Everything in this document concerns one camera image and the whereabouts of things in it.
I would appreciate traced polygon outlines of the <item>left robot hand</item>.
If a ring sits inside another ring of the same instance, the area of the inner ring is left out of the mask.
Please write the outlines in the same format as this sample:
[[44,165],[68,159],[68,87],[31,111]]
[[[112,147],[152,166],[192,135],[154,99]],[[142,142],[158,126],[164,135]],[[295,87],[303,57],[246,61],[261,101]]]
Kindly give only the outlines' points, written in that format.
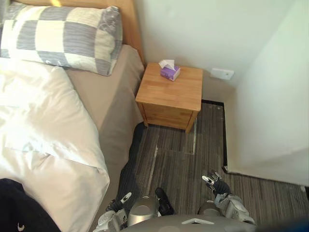
[[117,213],[119,210],[124,208],[124,203],[127,202],[131,196],[132,196],[132,192],[128,192],[123,198],[119,200],[116,200],[116,199],[112,200],[108,204],[106,211],[114,211]]

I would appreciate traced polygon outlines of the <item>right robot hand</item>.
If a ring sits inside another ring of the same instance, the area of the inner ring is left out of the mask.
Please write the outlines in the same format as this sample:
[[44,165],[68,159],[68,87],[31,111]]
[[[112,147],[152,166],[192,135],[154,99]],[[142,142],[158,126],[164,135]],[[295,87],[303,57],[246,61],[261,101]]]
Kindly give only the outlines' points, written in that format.
[[229,185],[222,179],[217,171],[212,170],[207,175],[202,175],[201,178],[214,195],[231,194]]

